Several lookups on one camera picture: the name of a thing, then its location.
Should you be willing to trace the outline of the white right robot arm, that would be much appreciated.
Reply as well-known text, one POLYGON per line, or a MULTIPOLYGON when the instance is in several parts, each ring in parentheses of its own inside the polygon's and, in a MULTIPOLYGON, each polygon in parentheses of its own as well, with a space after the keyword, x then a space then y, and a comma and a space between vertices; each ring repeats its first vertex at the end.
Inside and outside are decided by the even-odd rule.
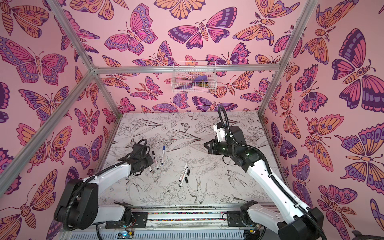
POLYGON ((268 194, 277 212, 255 201, 244 204, 241 210, 246 225, 260 224, 276 233, 281 240, 325 240, 324 215, 300 200, 271 170, 266 156, 256 147, 246 144, 238 126, 213 126, 216 139, 204 144, 210 155, 231 158, 268 194))

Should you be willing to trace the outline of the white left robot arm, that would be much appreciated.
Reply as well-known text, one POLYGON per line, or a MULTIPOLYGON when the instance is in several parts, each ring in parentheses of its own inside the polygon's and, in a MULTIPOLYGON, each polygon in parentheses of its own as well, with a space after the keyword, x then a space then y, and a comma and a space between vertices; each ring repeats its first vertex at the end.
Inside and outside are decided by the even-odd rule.
POLYGON ((100 195, 117 181, 131 175, 141 175, 154 162, 150 156, 148 140, 134 144, 131 153, 114 165, 83 180, 70 180, 54 213, 54 220, 63 224, 65 231, 85 230, 90 226, 115 222, 132 223, 132 207, 127 203, 102 205, 100 195))

